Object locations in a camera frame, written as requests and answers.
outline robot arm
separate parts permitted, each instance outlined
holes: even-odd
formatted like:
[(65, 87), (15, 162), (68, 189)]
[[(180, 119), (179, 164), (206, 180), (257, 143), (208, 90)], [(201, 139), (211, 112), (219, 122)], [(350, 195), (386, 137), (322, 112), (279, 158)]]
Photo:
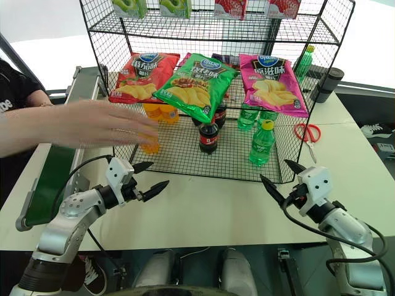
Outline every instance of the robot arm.
[(46, 226), (36, 250), (12, 296), (55, 295), (60, 293), (67, 268), (77, 255), (88, 228), (106, 211), (123, 206), (133, 199), (148, 201), (168, 184), (164, 181), (145, 193), (137, 190), (134, 173), (152, 162), (131, 166), (127, 161), (112, 158), (106, 171), (109, 185), (70, 195), (61, 203), (59, 212)]
[(383, 272), (378, 260), (361, 263), (347, 262), (348, 259), (371, 257), (373, 236), (363, 221), (350, 215), (339, 202), (332, 203), (328, 200), (328, 194), (332, 190), (328, 169), (315, 166), (305, 169), (289, 160), (286, 160), (286, 163), (297, 174), (299, 181), (287, 199), (277, 191), (269, 179), (261, 175), (262, 182), (288, 218), (291, 217), (286, 212), (286, 208), (293, 204), (302, 216), (309, 216), (318, 223), (319, 230), (334, 238), (327, 238), (333, 257), (346, 259), (346, 262), (336, 262), (330, 266), (333, 268), (341, 295), (387, 295)]

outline pink chip bag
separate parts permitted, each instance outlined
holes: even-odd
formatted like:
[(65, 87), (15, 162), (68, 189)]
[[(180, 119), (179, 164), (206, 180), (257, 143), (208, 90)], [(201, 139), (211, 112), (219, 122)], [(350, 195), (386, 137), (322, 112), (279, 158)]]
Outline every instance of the pink chip bag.
[(269, 55), (240, 54), (244, 103), (294, 117), (309, 117), (288, 60)]

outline green soda bottle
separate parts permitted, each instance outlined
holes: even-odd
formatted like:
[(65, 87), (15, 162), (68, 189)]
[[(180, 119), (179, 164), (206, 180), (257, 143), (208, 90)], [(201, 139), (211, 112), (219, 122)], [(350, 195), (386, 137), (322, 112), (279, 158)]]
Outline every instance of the green soda bottle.
[(264, 122), (265, 119), (276, 121), (277, 117), (278, 113), (276, 111), (262, 110), (259, 114), (257, 127), (260, 128), (262, 126), (262, 122)]
[(249, 161), (259, 167), (269, 160), (270, 150), (275, 142), (273, 128), (274, 121), (266, 119), (252, 137)]
[(314, 46), (309, 45), (301, 58), (301, 62), (295, 70), (295, 76), (299, 83), (302, 83), (303, 79), (306, 77), (307, 72), (309, 71), (310, 66), (313, 63), (313, 52)]
[(259, 107), (251, 107), (247, 104), (241, 104), (241, 107), (253, 109), (241, 109), (239, 118), (237, 119), (237, 127), (242, 131), (248, 131), (254, 126), (255, 118), (257, 118), (259, 113)]

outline white table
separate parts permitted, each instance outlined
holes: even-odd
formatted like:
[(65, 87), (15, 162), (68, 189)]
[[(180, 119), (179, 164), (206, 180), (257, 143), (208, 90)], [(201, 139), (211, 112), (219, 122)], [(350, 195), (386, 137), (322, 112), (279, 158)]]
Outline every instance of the white table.
[[(331, 200), (340, 200), (354, 216), (384, 235), (395, 235), (395, 182), (335, 94), (317, 104), (310, 122), (322, 131), (315, 153), (317, 165), (331, 171)], [(0, 250), (33, 250), (38, 242), (44, 226), (18, 232), (15, 220), (48, 149), (47, 144), (37, 148), (0, 212)], [(106, 153), (111, 149), (94, 149), (85, 157)], [(300, 163), (314, 164), (306, 145)], [(106, 183), (105, 168), (105, 161), (86, 167), (91, 184)], [(288, 221), (260, 183), (155, 172), (141, 173), (136, 179), (140, 190), (165, 179), (170, 184), (148, 203), (132, 201), (113, 208), (92, 225), (107, 250), (323, 241)], [(286, 195), (293, 185), (278, 188)], [(314, 225), (295, 208), (291, 213)], [(85, 236), (80, 250), (98, 248)]]

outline person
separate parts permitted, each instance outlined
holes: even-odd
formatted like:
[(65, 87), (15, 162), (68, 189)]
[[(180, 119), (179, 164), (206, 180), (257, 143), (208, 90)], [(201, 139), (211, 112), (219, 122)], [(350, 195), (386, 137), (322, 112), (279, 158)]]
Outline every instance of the person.
[[(41, 142), (77, 148), (149, 144), (155, 138), (157, 123), (130, 109), (92, 100), (53, 105), (37, 81), (0, 59), (0, 209)], [(1, 295), (18, 283), (27, 262), (2, 252)], [(84, 284), (93, 295), (106, 291), (106, 274), (93, 257), (76, 257), (70, 268), (64, 290)]]

